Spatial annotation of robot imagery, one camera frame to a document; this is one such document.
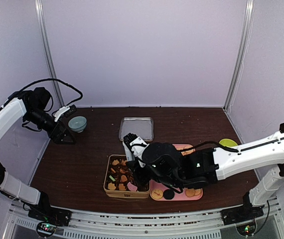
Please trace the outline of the pink round cookie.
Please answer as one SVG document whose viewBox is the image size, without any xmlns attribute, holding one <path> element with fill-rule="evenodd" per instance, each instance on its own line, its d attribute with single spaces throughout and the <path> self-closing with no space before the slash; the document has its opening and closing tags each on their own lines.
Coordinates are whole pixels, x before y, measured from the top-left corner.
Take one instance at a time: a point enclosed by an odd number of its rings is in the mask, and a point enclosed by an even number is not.
<svg viewBox="0 0 284 239">
<path fill-rule="evenodd" d="M 133 192 L 136 192 L 138 190 L 138 187 L 134 184 L 132 184 L 131 182 L 129 182 L 127 184 L 127 188 L 130 190 L 130 191 L 133 191 Z"/>
</svg>

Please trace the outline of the metal tongs white handle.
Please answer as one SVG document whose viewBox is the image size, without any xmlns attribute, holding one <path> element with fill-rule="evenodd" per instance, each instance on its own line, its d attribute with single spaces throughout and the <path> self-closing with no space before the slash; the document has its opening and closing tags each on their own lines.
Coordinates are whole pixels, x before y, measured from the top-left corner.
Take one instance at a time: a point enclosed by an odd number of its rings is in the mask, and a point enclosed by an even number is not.
<svg viewBox="0 0 284 239">
<path fill-rule="evenodd" d="M 122 142 L 124 150 L 125 150 L 125 155 L 126 155 L 126 160 L 127 161 L 135 161 L 135 156 L 132 152 L 132 148 L 130 144 L 125 143 L 124 141 Z"/>
</svg>

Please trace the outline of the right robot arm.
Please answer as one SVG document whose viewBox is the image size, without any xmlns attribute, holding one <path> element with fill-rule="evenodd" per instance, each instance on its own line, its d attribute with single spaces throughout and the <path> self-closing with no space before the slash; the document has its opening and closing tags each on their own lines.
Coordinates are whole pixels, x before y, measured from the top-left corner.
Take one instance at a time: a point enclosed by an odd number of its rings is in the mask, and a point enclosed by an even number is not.
<svg viewBox="0 0 284 239">
<path fill-rule="evenodd" d="M 128 168 L 139 185 L 153 180 L 181 193 L 201 189 L 231 176 L 271 165 L 262 180 L 244 196 L 238 216 L 248 220 L 284 183 L 284 123 L 274 134 L 233 147 L 215 141 L 177 149 L 171 143 L 147 143 L 129 133 L 123 139 Z"/>
</svg>

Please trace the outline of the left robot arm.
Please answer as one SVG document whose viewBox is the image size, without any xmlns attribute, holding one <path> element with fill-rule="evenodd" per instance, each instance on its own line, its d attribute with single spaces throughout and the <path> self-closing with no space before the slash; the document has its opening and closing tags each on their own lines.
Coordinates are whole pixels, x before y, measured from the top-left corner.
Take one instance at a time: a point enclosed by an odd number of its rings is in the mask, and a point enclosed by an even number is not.
<svg viewBox="0 0 284 239">
<path fill-rule="evenodd" d="M 33 91 L 21 89 L 10 95 L 0 107 L 0 142 L 16 122 L 21 120 L 23 128 L 27 128 L 28 123 L 31 122 L 37 126 L 37 132 L 46 131 L 54 143 L 75 144 L 73 138 L 66 141 L 66 138 L 71 137 L 71 134 L 61 121 L 62 116 L 68 117 L 76 111 L 75 105 L 69 103 L 57 110 L 55 114 L 49 115 L 45 107 L 50 98 L 51 94 L 44 87 L 35 88 Z M 6 163 L 12 163 L 14 168 L 26 169 L 26 166 L 21 162 L 29 160 L 32 148 L 31 143 L 19 141 L 18 151 L 14 151 L 12 146 L 8 146 L 1 149 L 0 153 L 2 159 Z M 49 221 L 54 217 L 54 209 L 49 203 L 48 195 L 30 187 L 20 178 L 12 175 L 1 161 L 0 193 L 30 205 L 43 221 Z"/>
</svg>

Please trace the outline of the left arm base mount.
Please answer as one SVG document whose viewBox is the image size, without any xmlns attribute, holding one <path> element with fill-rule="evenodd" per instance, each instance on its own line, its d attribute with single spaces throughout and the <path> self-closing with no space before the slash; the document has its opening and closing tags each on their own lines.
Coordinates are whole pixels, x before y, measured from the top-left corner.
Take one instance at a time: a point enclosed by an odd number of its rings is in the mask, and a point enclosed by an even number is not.
<svg viewBox="0 0 284 239">
<path fill-rule="evenodd" d="M 40 208 L 31 208 L 28 216 L 43 222 L 49 222 L 56 226 L 68 226 L 72 212 L 70 210 L 51 208 L 49 212 L 45 212 Z"/>
</svg>

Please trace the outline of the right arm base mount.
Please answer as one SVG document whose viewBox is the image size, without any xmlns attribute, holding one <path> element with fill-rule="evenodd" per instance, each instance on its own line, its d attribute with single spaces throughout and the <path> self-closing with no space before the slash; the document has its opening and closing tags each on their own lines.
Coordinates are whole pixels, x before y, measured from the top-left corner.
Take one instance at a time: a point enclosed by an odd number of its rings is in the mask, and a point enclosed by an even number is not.
<svg viewBox="0 0 284 239">
<path fill-rule="evenodd" d="M 237 224 L 244 221 L 252 220 L 264 215 L 264 211 L 260 207 L 245 209 L 244 207 L 235 207 L 224 209 L 221 216 L 224 225 Z"/>
</svg>

